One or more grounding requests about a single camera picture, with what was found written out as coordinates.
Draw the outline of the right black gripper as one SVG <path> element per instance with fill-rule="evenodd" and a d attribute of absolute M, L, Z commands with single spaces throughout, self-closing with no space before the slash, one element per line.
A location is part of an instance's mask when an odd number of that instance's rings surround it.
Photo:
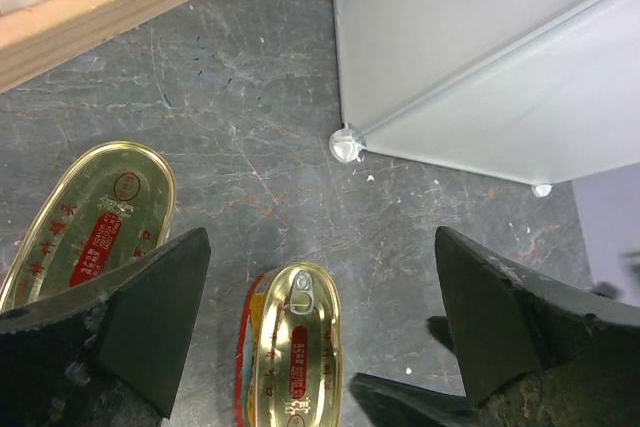
<path fill-rule="evenodd" d="M 462 374 L 468 372 L 460 347 L 469 340 L 463 331 L 477 331 L 476 320 L 453 321 L 447 316 L 427 319 L 430 334 L 458 358 Z M 466 396 L 453 396 L 405 383 L 358 373 L 349 391 L 376 426 L 478 426 L 480 420 Z"/>

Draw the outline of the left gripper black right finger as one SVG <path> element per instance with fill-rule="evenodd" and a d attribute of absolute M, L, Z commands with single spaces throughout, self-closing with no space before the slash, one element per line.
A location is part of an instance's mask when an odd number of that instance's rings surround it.
<path fill-rule="evenodd" d="M 636 426 L 639 310 L 435 234 L 445 315 L 483 426 Z"/>

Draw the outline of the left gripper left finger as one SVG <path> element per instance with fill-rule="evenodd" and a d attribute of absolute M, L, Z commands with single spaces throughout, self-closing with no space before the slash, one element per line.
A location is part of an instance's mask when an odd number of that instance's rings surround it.
<path fill-rule="evenodd" d="M 4 426 L 159 426 L 170 417 L 210 260 L 193 229 L 1 315 Z"/>

